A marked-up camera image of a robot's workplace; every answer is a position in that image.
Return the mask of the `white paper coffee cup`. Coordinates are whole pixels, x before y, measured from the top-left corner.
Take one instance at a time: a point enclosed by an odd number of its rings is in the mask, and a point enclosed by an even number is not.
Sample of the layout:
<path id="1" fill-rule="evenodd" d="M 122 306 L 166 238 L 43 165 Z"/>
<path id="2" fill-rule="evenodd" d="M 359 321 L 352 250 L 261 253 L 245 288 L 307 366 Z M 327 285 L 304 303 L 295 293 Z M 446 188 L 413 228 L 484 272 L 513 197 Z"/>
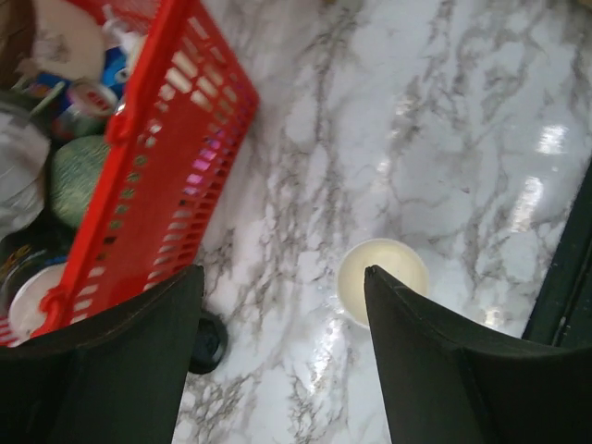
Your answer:
<path id="1" fill-rule="evenodd" d="M 345 253 L 335 274 L 336 294 L 352 322 L 369 328 L 364 283 L 366 269 L 376 271 L 396 288 L 427 297 L 430 278 L 426 264 L 407 244 L 392 239 L 365 240 Z"/>

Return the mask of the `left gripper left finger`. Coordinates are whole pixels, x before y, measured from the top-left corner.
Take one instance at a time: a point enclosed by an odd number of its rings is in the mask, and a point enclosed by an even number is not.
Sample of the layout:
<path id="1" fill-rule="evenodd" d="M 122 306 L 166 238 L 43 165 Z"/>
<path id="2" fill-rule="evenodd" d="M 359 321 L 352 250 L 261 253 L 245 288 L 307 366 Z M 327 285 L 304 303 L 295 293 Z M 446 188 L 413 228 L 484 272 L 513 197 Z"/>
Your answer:
<path id="1" fill-rule="evenodd" d="M 4 443 L 169 443 L 198 327 L 190 265 L 127 302 L 1 350 Z"/>

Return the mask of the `black coffee cup lid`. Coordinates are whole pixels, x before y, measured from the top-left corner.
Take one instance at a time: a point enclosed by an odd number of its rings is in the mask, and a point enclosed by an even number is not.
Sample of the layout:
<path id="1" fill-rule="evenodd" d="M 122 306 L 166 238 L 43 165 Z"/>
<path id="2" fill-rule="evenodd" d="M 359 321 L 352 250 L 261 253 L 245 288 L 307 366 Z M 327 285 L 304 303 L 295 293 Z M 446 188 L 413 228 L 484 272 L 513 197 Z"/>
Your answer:
<path id="1" fill-rule="evenodd" d="M 218 368 L 228 350 L 228 330 L 222 319 L 209 311 L 200 316 L 191 350 L 189 372 L 206 375 Z"/>

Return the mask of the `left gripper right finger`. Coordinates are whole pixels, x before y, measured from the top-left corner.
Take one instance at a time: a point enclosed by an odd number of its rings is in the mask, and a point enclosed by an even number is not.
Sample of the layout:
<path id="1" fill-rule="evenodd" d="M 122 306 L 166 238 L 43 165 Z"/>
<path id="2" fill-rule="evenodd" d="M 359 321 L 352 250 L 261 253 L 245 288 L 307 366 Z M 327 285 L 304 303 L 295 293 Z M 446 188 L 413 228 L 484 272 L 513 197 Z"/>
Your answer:
<path id="1" fill-rule="evenodd" d="M 395 443 L 587 443 L 591 350 L 483 327 L 366 269 L 364 296 Z"/>

